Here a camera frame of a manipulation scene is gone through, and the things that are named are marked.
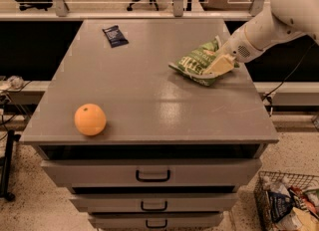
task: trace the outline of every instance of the dark blue packet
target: dark blue packet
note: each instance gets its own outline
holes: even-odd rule
[[[122,34],[118,25],[115,25],[111,28],[102,29],[102,31],[107,36],[112,48],[129,43],[129,41]]]

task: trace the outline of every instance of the gray table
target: gray table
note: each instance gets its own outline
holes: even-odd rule
[[[102,29],[130,41],[112,49]],[[222,20],[88,20],[22,134],[96,228],[214,226],[259,169],[276,130],[244,66],[206,88],[168,67],[219,35]],[[99,105],[93,137],[76,109]]]

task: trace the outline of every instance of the orange fruit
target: orange fruit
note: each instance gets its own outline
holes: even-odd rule
[[[107,124],[107,117],[103,110],[94,104],[79,107],[74,115],[77,130],[84,135],[96,135]]]

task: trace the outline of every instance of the white robot part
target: white robot part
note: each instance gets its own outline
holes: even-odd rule
[[[270,47],[305,34],[319,45],[319,0],[270,0],[261,13],[237,29],[220,52],[247,63]]]

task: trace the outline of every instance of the chair wheel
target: chair wheel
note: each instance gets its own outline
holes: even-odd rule
[[[5,198],[7,201],[11,202],[11,201],[13,201],[13,200],[16,198],[16,196],[15,196],[14,194],[8,192],[8,193],[4,196],[4,198]]]

